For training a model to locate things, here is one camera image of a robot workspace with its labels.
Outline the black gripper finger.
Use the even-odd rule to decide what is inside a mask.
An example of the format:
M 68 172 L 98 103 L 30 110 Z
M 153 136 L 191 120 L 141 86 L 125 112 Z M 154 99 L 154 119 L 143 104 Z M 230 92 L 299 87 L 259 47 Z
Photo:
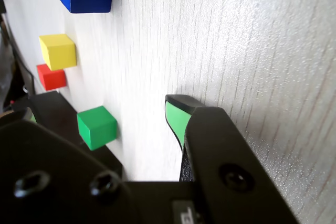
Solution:
M 206 222 L 297 222 L 224 109 L 168 94 L 165 118 L 187 154 Z
M 120 177 L 29 114 L 1 117 L 1 223 L 136 223 Z

